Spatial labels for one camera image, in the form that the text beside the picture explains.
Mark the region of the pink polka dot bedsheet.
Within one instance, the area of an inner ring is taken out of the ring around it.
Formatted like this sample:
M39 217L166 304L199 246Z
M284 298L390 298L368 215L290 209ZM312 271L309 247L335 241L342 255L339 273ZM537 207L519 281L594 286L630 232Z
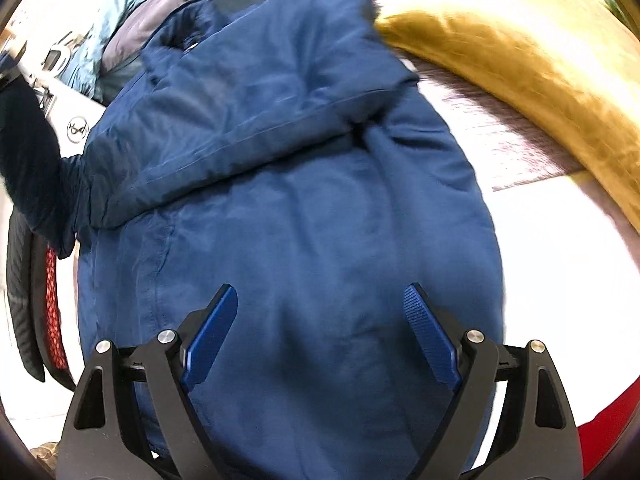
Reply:
M506 342L541 341L577 426L591 422L639 378L639 220L584 166L483 193L502 253Z

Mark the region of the black quilted jacket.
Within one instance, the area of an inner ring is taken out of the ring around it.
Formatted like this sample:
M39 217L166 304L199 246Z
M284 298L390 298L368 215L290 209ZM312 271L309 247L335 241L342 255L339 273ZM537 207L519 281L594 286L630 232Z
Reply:
M44 259L47 248L51 248L47 241L32 232L24 216L14 209L9 220L6 248L6 293L17 350L26 372L33 378L44 382L47 376L51 376L61 386L73 391L72 373L70 370L56 370L47 352L44 319Z

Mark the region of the red patterned garment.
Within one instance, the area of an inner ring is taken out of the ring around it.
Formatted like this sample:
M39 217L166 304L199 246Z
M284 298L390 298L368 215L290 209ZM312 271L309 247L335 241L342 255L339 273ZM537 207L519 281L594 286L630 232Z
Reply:
M56 255L51 248L46 250L44 259L46 271L46 291L44 292L44 319L46 320L46 344L48 356L56 370L68 372L68 361L64 349L61 313L58 308L58 288L56 287Z

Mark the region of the red fabric bag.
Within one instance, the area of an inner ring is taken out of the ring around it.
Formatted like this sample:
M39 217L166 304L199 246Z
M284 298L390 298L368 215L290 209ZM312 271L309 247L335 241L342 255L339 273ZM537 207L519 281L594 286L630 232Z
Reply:
M639 382L578 427L586 479L639 480Z

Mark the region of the navy blue padded jacket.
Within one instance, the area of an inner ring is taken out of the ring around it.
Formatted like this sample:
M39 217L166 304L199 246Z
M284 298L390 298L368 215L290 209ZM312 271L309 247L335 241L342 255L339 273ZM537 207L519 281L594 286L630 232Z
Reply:
M192 401L232 478L402 479L450 401L405 319L502 336L474 170L383 44L372 0L198 0L64 158L32 88L1 85L1 173L29 227L78 250L79 339L133 347L232 285Z

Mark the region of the white machine with control panel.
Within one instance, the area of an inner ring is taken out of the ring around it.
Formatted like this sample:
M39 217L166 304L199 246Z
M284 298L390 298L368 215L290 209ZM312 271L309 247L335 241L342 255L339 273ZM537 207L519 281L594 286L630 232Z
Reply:
M23 38L17 38L16 47L18 66L35 90L40 110L58 137L61 155L81 154L105 107L58 78L70 62L70 48L64 44L37 47Z

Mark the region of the gold satin pillow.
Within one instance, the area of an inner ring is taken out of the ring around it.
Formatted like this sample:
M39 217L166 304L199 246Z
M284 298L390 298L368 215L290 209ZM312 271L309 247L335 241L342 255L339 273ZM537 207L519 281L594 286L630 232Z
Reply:
M376 0L392 47L513 106L639 220L639 43L600 0Z

